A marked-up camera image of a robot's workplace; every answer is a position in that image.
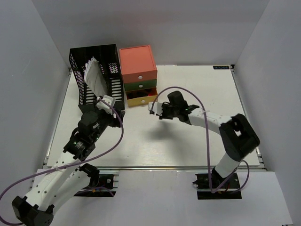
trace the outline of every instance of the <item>gray wall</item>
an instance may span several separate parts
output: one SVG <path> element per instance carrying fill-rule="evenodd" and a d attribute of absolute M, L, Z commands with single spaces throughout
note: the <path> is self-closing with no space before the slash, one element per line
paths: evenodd
<path fill-rule="evenodd" d="M 235 64 L 269 0 L 32 0 L 61 55 L 151 44 L 157 64 Z"/>
<path fill-rule="evenodd" d="M 0 191 L 42 166 L 68 68 L 30 0 L 0 1 Z M 11 201 L 27 181 L 0 203 L 17 222 Z"/>
<path fill-rule="evenodd" d="M 301 225 L 301 1 L 271 0 L 236 65 L 260 150 Z"/>

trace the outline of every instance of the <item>white paper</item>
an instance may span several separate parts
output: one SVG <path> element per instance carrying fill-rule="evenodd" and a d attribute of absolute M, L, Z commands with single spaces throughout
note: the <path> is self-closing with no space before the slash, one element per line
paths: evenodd
<path fill-rule="evenodd" d="M 92 92 L 97 96 L 104 96 L 107 94 L 107 84 L 100 72 L 98 61 L 93 57 L 86 63 L 85 83 L 89 86 Z"/>

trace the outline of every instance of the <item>black mesh crate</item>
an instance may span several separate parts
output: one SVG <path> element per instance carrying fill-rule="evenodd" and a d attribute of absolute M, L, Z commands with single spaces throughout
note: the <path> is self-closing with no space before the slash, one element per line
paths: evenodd
<path fill-rule="evenodd" d="M 99 62 L 100 71 L 107 83 L 107 95 L 116 99 L 114 107 L 124 110 L 123 81 L 115 44 L 70 49 L 69 62 L 79 87 L 80 110 L 85 112 L 93 109 L 96 100 L 96 96 L 84 81 L 85 64 L 92 57 Z"/>

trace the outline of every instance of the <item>yellow drawer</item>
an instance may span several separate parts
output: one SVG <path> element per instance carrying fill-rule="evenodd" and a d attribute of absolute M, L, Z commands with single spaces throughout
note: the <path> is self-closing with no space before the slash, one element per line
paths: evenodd
<path fill-rule="evenodd" d="M 149 102 L 154 101 L 157 95 L 156 88 L 127 92 L 127 105 L 129 107 L 146 105 Z"/>

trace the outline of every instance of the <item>black sticker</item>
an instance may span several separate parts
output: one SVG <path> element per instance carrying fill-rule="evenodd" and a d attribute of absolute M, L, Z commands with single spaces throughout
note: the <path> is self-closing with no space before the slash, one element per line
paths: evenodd
<path fill-rule="evenodd" d="M 229 70 L 229 66 L 213 66 L 215 70 Z"/>

